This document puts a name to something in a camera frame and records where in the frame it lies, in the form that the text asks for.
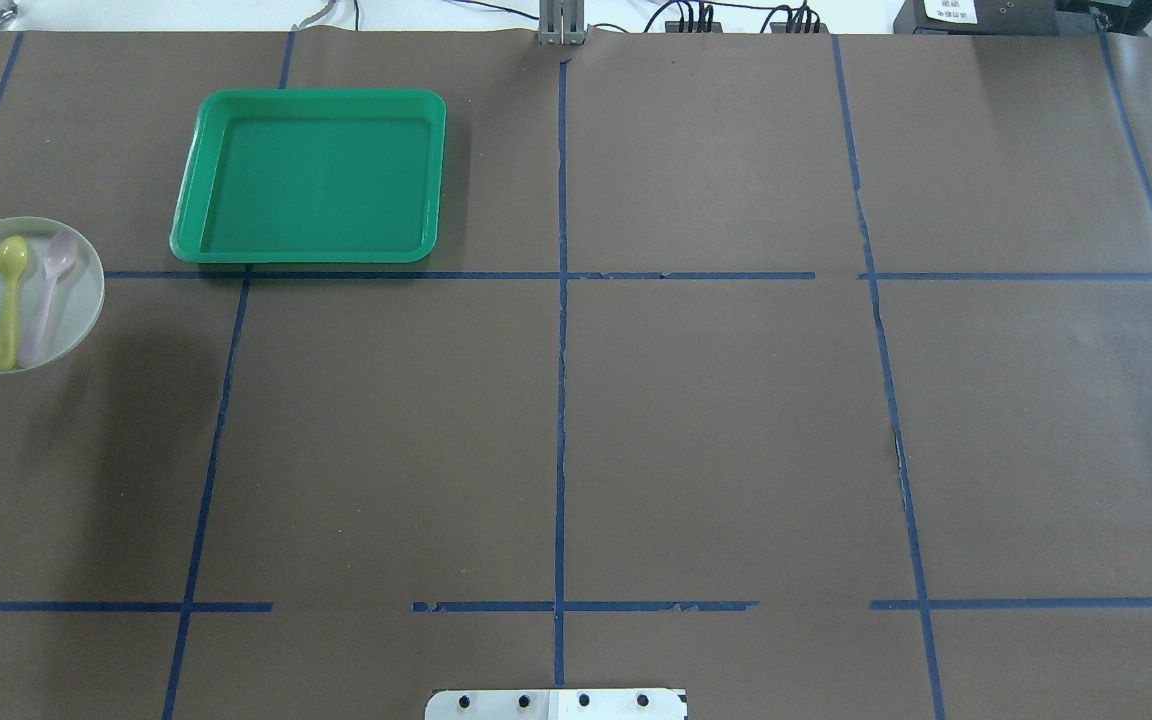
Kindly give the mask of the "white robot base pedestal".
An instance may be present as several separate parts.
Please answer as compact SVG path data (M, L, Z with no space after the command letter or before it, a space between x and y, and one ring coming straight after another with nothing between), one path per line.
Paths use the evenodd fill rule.
M439 691L425 719L687 719L684 691L668 688Z

